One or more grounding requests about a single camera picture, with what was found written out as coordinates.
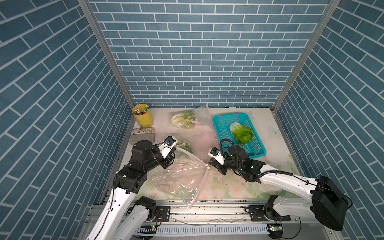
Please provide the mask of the chinese cabbage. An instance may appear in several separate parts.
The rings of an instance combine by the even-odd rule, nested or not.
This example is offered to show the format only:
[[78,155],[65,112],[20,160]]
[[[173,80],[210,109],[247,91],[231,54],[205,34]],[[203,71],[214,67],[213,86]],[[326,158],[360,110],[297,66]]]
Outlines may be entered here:
[[181,112],[171,117],[171,124],[178,128],[191,128],[200,124],[199,119],[192,111]]
[[193,148],[190,146],[190,144],[184,140],[181,136],[175,136],[175,138],[178,140],[176,147],[181,148],[191,154],[194,154]]
[[253,130],[241,125],[240,123],[232,123],[230,125],[230,131],[233,138],[240,146],[249,143],[254,137]]

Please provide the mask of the zip-top bag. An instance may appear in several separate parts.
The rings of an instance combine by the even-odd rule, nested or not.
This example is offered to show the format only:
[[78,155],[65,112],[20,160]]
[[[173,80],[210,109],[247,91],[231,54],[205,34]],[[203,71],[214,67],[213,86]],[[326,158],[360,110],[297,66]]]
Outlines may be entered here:
[[191,208],[197,200],[210,167],[207,164],[174,164],[149,172],[139,194],[154,200],[181,200]]
[[205,179],[209,167],[201,159],[181,148],[177,148],[174,155],[174,163],[168,168],[168,170],[170,174],[175,176],[175,178],[185,178],[190,182],[192,182],[192,180],[202,181]]
[[196,126],[214,128],[212,114],[208,105],[175,112],[170,115],[170,123],[180,129],[191,129]]

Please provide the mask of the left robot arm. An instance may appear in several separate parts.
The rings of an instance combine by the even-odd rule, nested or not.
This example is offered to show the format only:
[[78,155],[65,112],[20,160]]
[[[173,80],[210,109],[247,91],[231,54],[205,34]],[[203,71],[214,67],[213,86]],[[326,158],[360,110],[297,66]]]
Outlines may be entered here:
[[167,169],[174,162],[177,139],[168,136],[161,144],[138,141],[132,147],[130,161],[115,176],[112,193],[89,240],[129,240],[145,222],[156,215],[155,200],[141,197],[126,219],[124,214],[134,202],[141,186],[148,179],[148,172],[161,166]]

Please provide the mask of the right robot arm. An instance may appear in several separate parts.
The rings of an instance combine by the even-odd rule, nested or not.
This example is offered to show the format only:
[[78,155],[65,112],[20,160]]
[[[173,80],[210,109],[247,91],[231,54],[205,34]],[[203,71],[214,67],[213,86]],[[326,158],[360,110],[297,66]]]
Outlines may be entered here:
[[312,218],[325,227],[341,231],[352,201],[340,192],[334,182],[325,176],[318,179],[298,176],[278,170],[265,162],[251,159],[239,145],[209,150],[209,164],[222,175],[233,170],[246,182],[271,185],[299,196],[288,200],[271,195],[263,207],[265,217],[279,221],[289,216]]

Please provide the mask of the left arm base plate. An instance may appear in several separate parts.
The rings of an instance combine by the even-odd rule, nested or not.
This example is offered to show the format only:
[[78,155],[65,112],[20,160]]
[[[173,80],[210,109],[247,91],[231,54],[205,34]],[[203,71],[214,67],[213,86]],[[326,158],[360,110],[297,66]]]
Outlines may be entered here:
[[171,207],[170,206],[157,206],[155,216],[151,218],[151,223],[167,223],[170,220]]

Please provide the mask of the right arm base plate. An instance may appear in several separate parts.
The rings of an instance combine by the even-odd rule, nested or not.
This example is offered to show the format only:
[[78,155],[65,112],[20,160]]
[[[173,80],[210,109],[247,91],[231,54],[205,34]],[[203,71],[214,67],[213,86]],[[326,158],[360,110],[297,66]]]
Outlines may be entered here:
[[290,216],[279,216],[275,213],[267,213],[261,205],[250,205],[244,208],[244,211],[249,214],[252,222],[289,222]]

